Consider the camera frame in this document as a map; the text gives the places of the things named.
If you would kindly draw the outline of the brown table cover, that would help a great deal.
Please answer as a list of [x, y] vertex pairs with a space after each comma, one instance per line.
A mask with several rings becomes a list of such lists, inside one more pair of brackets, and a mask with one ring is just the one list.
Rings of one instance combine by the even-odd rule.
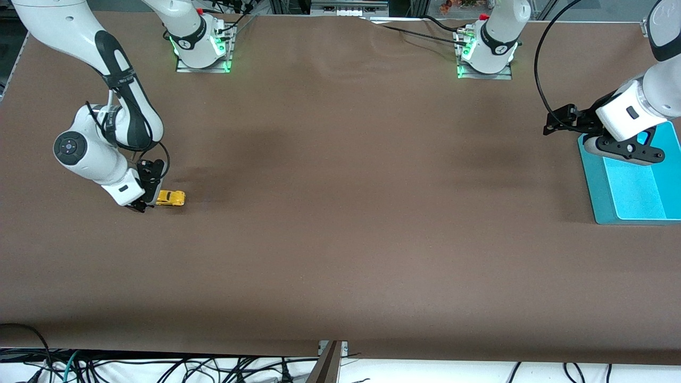
[[163, 119], [140, 214], [56, 161], [100, 77], [29, 37], [0, 103], [0, 322], [51, 347], [681, 364], [681, 225], [594, 223], [577, 135], [542, 135], [531, 23], [509, 81], [362, 19], [257, 17], [231, 73], [99, 12]]

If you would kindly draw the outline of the dark support beam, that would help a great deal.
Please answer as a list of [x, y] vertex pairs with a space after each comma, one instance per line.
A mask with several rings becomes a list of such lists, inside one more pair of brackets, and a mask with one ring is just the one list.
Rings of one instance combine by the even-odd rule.
[[305, 383], [338, 383], [342, 361], [340, 341], [331, 341], [324, 353], [317, 359]]

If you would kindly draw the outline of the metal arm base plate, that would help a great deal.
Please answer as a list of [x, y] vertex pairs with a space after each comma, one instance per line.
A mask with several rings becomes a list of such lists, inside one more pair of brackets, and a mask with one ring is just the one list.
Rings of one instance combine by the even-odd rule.
[[216, 29], [197, 42], [194, 50], [183, 51], [174, 47], [177, 72], [229, 73], [235, 49], [237, 28], [228, 31]]
[[497, 46], [495, 49], [477, 40], [473, 31], [459, 29], [453, 33], [456, 72], [460, 79], [511, 80], [511, 61], [518, 44]]

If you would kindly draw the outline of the cyan plastic bin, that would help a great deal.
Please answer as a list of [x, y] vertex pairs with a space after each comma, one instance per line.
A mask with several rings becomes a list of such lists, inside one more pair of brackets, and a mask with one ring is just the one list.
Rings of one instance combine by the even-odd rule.
[[664, 150], [666, 159], [642, 166], [587, 153], [578, 139], [596, 223], [681, 224], [681, 144], [674, 124], [657, 126], [652, 145]]

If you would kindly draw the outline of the yellow toy beetle car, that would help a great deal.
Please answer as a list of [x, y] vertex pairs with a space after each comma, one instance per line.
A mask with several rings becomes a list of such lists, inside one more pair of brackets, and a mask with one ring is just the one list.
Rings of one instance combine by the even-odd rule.
[[180, 190], [160, 190], [156, 197], [157, 206], [184, 206], [186, 194]]

